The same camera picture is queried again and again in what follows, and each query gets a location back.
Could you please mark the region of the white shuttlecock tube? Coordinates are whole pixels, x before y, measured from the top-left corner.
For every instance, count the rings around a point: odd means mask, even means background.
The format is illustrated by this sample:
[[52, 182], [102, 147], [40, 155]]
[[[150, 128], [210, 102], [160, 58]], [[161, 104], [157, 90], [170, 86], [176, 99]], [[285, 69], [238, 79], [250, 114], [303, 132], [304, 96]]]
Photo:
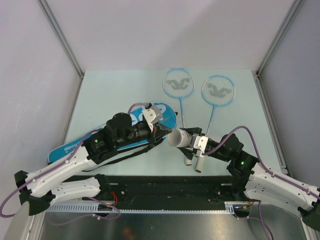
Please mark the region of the white shuttlecock tube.
[[168, 144], [175, 148], [190, 147], [193, 135], [186, 130], [173, 129], [166, 137]]

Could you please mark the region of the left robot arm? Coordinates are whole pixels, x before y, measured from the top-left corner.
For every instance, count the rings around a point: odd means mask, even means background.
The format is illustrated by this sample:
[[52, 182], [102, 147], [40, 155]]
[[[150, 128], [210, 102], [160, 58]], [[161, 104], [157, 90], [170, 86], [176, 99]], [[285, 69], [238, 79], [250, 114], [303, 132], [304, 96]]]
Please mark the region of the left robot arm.
[[106, 122], [103, 129], [91, 131], [89, 138], [83, 137], [71, 154], [34, 172], [16, 172], [14, 180], [20, 203], [27, 202], [28, 214], [34, 216], [67, 200], [82, 197], [105, 200], [110, 196], [111, 188], [104, 175], [97, 174], [85, 181], [66, 180], [118, 155], [121, 147], [141, 141], [154, 146], [171, 132], [171, 128], [154, 120], [148, 112], [136, 124], [132, 124], [129, 114], [117, 113]]

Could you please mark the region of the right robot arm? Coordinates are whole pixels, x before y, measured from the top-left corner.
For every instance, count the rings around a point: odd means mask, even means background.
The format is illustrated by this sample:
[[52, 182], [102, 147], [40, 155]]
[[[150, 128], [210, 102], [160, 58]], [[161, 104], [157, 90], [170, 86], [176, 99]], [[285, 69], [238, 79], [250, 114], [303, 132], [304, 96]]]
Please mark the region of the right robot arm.
[[259, 154], [245, 152], [234, 131], [216, 142], [203, 134], [200, 128], [173, 129], [167, 140], [189, 160], [207, 156], [227, 162], [226, 169], [233, 176], [230, 194], [235, 200], [251, 199], [276, 206], [319, 231], [319, 187], [272, 169], [264, 164]]

